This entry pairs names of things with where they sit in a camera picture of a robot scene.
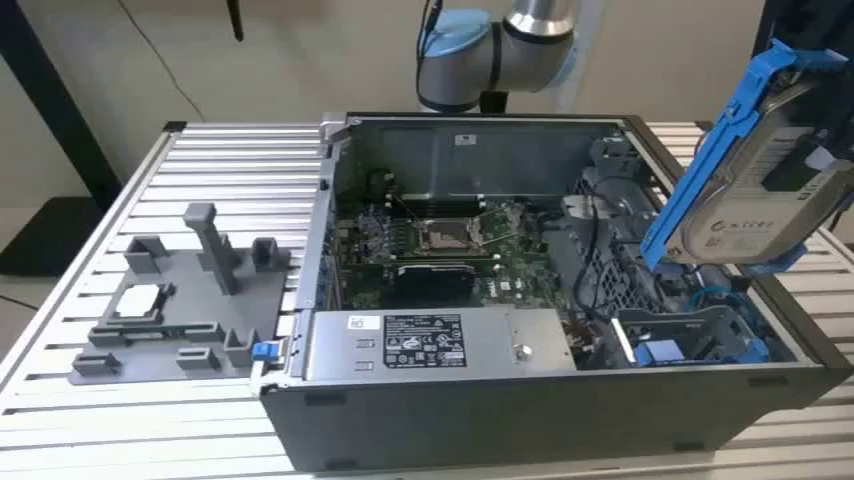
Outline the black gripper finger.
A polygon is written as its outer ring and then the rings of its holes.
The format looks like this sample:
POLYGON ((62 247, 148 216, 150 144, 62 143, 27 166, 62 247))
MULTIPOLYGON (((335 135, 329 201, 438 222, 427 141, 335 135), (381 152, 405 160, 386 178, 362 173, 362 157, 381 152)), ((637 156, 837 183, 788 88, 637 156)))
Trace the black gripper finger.
POLYGON ((801 190, 816 175, 830 168, 836 157, 824 145, 828 137, 829 130, 821 129, 797 140, 793 150, 762 180, 769 192, 801 190))

